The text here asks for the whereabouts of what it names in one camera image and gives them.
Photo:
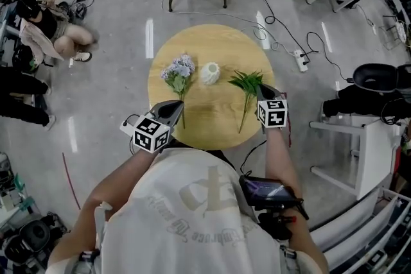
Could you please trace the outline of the white square side table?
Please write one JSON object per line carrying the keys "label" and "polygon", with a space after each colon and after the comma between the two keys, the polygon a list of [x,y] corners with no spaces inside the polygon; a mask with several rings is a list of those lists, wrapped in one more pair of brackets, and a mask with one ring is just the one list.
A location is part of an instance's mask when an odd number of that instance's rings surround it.
{"label": "white square side table", "polygon": [[401,129],[389,126],[375,116],[351,115],[350,120],[350,124],[312,121],[310,128],[359,138],[359,149],[351,152],[358,157],[355,184],[350,185],[338,180],[317,166],[311,167],[311,172],[360,200],[392,173],[396,149],[401,140]]}

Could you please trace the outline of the person's left forearm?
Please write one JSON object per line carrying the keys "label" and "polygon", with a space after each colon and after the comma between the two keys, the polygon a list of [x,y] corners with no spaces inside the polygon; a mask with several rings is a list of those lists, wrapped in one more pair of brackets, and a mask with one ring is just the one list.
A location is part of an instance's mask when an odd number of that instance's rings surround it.
{"label": "person's left forearm", "polygon": [[150,168],[156,156],[156,153],[139,150],[92,190],[72,231],[64,235],[53,249],[49,257],[49,265],[94,249],[95,209],[103,202],[109,204],[112,209],[106,213],[105,219],[110,219],[128,201],[134,186]]}

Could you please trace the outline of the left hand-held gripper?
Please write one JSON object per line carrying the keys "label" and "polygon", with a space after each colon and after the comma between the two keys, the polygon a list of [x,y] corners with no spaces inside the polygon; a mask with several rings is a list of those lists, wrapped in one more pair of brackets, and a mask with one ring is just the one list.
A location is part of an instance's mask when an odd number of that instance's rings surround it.
{"label": "left hand-held gripper", "polygon": [[133,125],[134,146],[149,153],[155,153],[170,141],[172,126],[175,126],[184,109],[181,100],[162,101],[154,105],[150,112],[141,115]]}

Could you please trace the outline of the black and green bag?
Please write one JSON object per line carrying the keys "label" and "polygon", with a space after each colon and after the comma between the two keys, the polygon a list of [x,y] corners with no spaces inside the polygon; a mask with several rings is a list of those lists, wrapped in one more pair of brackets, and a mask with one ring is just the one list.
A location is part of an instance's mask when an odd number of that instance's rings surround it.
{"label": "black and green bag", "polygon": [[31,48],[25,45],[20,45],[13,54],[12,66],[14,69],[23,73],[35,72],[37,70],[37,65]]}

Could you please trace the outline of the person's white t-shirt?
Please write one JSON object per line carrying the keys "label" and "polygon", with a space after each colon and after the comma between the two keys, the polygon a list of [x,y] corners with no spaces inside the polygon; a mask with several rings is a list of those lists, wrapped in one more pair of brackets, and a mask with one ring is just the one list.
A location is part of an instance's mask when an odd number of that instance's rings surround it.
{"label": "person's white t-shirt", "polygon": [[257,223],[228,163],[200,150],[157,156],[110,219],[94,211],[96,245],[46,274],[319,274]]}

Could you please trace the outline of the white power strip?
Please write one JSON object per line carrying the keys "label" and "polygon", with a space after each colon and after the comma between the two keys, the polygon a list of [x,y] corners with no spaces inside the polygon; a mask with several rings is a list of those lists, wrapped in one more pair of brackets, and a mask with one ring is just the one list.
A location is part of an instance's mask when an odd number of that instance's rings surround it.
{"label": "white power strip", "polygon": [[294,57],[300,72],[305,73],[308,70],[309,61],[306,58],[304,52],[300,49],[297,49],[294,51]]}
{"label": "white power strip", "polygon": [[137,117],[139,118],[138,114],[131,114],[129,115],[121,124],[119,129],[125,133],[126,135],[128,135],[129,137],[132,137],[134,134],[134,123],[130,123],[129,120],[132,117]]}

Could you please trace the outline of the white ribbed vase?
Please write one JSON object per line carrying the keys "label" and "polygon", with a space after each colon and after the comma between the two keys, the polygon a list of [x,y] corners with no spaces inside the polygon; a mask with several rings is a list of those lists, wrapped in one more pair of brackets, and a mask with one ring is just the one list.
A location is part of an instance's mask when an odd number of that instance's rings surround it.
{"label": "white ribbed vase", "polygon": [[220,67],[215,62],[206,63],[200,71],[200,80],[204,85],[215,84],[220,77]]}

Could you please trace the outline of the green artificial leafy plant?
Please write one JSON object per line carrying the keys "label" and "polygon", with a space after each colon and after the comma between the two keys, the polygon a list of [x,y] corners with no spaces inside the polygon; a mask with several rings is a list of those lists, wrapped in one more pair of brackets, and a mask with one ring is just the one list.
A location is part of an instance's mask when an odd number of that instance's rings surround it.
{"label": "green artificial leafy plant", "polygon": [[257,97],[256,89],[263,82],[263,74],[257,71],[248,74],[237,70],[235,70],[234,73],[235,75],[231,76],[231,79],[228,82],[231,85],[240,88],[245,95],[243,114],[238,131],[238,133],[240,133],[242,131],[250,104],[252,103],[252,100]]}

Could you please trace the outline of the person's right forearm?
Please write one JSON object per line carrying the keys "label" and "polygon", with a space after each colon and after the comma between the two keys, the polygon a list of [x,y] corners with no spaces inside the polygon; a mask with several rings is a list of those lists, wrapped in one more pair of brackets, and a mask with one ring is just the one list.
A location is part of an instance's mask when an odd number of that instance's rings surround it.
{"label": "person's right forearm", "polygon": [[[297,172],[290,158],[288,146],[283,139],[281,130],[269,128],[265,130],[265,134],[267,138],[266,177],[281,181],[285,186],[292,188],[297,198],[302,198],[302,189]],[[328,274],[327,260],[313,242],[304,216],[297,209],[286,209],[284,215],[296,218],[295,223],[287,226],[292,232],[289,247],[296,252],[307,255],[316,264],[316,270],[319,273]]]}

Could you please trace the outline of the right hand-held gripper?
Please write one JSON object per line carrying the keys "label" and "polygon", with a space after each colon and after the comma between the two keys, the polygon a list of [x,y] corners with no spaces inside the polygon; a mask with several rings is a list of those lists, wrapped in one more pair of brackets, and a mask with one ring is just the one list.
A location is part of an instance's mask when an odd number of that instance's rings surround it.
{"label": "right hand-held gripper", "polygon": [[288,117],[288,104],[285,99],[276,99],[279,91],[267,84],[256,87],[257,118],[263,131],[267,128],[284,128]]}

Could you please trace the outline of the blue artificial hydrangea flower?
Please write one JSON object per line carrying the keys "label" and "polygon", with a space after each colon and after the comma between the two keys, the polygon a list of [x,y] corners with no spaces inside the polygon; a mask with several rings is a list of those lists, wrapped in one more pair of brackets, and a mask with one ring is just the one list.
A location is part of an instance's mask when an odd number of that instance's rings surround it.
{"label": "blue artificial hydrangea flower", "polygon": [[179,96],[179,100],[184,101],[195,70],[196,67],[192,58],[187,54],[183,54],[178,58],[174,58],[172,63],[161,71],[160,77]]}

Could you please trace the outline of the black round case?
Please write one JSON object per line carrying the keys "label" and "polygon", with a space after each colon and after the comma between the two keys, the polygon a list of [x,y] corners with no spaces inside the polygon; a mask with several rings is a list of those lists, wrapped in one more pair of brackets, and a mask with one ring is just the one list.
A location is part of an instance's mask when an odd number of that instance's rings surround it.
{"label": "black round case", "polygon": [[50,239],[50,229],[41,220],[25,224],[17,235],[9,238],[4,255],[16,264],[25,264],[43,250]]}

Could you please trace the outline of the white shelving rack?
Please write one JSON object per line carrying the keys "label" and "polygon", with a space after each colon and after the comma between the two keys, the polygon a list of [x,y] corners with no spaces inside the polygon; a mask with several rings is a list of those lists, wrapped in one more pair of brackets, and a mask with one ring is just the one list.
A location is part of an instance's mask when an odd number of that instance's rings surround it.
{"label": "white shelving rack", "polygon": [[389,274],[411,244],[411,198],[375,189],[311,236],[330,274]]}

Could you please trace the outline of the small black monitor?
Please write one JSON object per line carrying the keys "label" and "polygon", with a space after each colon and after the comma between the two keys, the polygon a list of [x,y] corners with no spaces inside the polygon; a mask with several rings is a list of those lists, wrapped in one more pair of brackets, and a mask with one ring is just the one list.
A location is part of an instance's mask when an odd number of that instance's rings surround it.
{"label": "small black monitor", "polygon": [[285,210],[296,209],[304,219],[309,219],[303,199],[296,197],[293,189],[281,181],[241,175],[239,183],[247,204],[259,212],[258,224],[274,239],[285,241],[292,237],[287,225],[294,224],[297,218],[283,215]]}

